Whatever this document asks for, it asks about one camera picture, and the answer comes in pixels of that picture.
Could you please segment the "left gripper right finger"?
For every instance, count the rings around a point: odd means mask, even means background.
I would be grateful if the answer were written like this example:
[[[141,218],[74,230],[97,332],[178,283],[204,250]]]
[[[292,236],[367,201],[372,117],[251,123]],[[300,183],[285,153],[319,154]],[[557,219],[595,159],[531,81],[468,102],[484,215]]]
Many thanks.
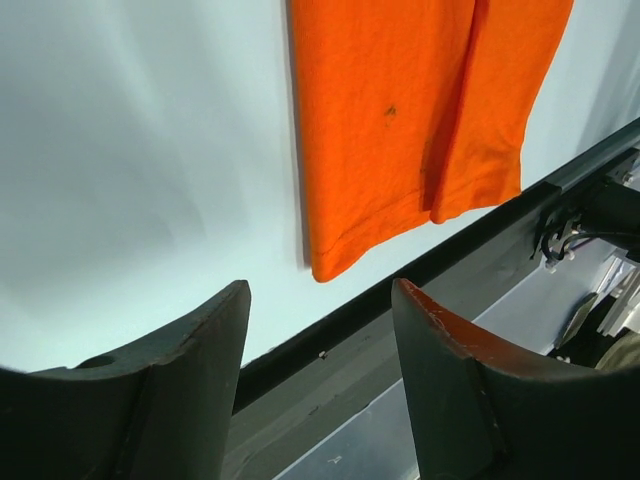
[[[635,479],[639,369],[513,344],[398,279],[395,338],[424,479]]]

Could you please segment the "orange t-shirt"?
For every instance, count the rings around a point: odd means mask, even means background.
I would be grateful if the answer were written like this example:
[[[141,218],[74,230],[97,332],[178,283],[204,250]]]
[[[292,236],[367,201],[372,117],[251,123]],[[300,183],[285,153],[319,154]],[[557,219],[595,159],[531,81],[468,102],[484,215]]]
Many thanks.
[[[521,149],[569,1],[293,1],[309,260],[369,249],[521,190]]]

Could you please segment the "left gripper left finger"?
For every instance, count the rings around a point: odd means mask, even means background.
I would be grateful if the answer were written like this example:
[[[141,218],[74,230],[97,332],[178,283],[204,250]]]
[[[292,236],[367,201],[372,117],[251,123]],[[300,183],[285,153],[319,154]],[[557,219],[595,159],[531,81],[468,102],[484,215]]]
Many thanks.
[[[1,373],[5,479],[217,479],[250,312],[236,280],[75,368]]]

